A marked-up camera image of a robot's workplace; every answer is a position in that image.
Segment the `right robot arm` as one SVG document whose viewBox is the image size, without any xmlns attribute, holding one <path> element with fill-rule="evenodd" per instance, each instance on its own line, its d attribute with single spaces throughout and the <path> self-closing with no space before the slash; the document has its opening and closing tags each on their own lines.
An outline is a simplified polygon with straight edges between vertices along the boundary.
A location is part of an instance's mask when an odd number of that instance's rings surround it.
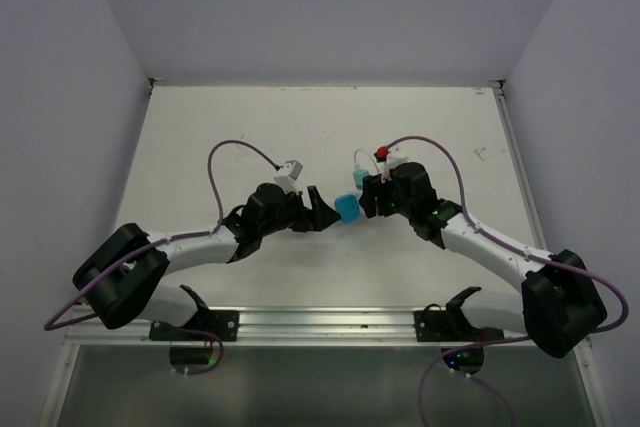
<svg viewBox="0 0 640 427">
<path fill-rule="evenodd" d="M 494 340 L 510 331 L 561 358 L 606 320 L 604 303 L 577 254 L 529 249 L 480 229 L 461 205 L 437 195 L 419 163 L 365 177 L 359 204 L 369 218 L 403 216 L 419 238 L 475 262 L 512 289 L 495 293 L 472 286 L 443 306 L 415 312 L 421 341 Z"/>
</svg>

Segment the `blue plug adapter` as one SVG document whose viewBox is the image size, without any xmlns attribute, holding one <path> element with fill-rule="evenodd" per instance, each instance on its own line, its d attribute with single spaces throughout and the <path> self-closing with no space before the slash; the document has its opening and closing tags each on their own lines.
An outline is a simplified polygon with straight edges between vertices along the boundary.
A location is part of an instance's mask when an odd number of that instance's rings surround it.
<svg viewBox="0 0 640 427">
<path fill-rule="evenodd" d="M 348 193 L 338 196 L 334 201 L 334 209 L 344 224 L 356 221 L 361 215 L 358 195 Z"/>
</svg>

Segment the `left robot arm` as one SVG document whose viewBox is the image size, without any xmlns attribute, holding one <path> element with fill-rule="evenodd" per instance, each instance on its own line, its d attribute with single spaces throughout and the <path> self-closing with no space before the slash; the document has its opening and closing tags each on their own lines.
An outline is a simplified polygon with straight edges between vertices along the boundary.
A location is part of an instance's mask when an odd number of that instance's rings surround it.
<svg viewBox="0 0 640 427">
<path fill-rule="evenodd" d="M 220 224 L 183 233 L 151 234 L 136 223 L 119 227 L 75 272 L 74 287 L 104 327 L 115 330 L 135 319 L 153 321 L 161 304 L 169 312 L 158 318 L 185 339 L 201 337 L 208 326 L 204 304 L 193 290 L 162 290 L 163 277 L 206 264 L 228 264 L 254 254 L 262 240 L 284 230 L 322 232 L 340 220 L 314 186 L 302 194 L 286 193 L 263 183 Z"/>
</svg>

